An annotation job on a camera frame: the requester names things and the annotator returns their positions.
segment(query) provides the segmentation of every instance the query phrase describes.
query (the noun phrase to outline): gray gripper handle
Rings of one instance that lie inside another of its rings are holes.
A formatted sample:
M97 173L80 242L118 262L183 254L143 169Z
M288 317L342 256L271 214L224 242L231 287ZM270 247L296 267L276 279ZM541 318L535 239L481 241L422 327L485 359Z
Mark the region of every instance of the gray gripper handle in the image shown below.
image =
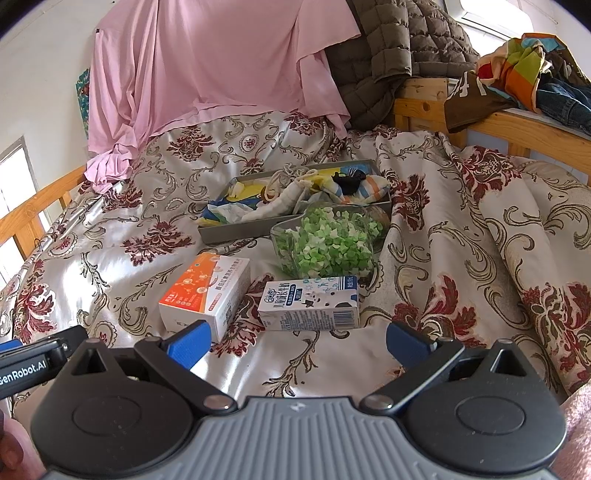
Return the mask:
M348 398L250 398L203 420L188 445L128 480L472 480L424 457L395 420ZM72 480L50 471L44 480ZM557 480L547 470L505 480Z

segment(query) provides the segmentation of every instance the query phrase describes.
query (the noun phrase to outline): pink cloth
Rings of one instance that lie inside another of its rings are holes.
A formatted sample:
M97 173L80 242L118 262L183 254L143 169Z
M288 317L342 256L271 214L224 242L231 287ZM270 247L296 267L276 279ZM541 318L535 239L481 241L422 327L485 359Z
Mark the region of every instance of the pink cloth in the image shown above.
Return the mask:
M564 404L566 441L552 470L561 480L591 480L591 385L579 388Z
M150 137L226 115L326 115L344 137L324 48L358 35L346 0L121 0L95 38L86 178L105 192Z

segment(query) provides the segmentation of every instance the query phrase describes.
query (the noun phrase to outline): orange and white box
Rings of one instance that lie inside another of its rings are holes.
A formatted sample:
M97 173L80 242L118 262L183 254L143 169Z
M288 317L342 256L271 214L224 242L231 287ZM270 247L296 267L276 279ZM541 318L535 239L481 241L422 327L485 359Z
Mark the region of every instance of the orange and white box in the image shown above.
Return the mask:
M212 342L220 342L250 283L247 258L204 252L158 303L164 326L176 333L205 320L212 330Z

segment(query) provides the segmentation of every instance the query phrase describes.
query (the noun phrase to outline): window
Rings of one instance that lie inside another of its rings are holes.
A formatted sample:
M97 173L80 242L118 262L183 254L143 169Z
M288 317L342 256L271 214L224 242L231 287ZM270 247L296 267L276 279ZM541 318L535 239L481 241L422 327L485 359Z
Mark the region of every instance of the window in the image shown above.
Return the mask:
M27 149L21 138L0 155L0 218L36 192ZM39 220L47 230L49 221L45 212L39 214ZM0 247L0 289L4 288L21 266L21 254L11 238Z
M512 37L534 31L527 13L509 0L445 0L447 12L462 24L474 49L492 53Z

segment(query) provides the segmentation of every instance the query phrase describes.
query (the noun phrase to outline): brown t-shirt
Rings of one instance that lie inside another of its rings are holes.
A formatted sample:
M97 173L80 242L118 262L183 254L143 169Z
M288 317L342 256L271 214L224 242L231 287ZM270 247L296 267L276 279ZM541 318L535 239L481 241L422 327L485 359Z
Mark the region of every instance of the brown t-shirt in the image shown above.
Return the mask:
M486 88L474 71L465 72L444 104L447 130L453 134L491 113L516 107L512 100Z

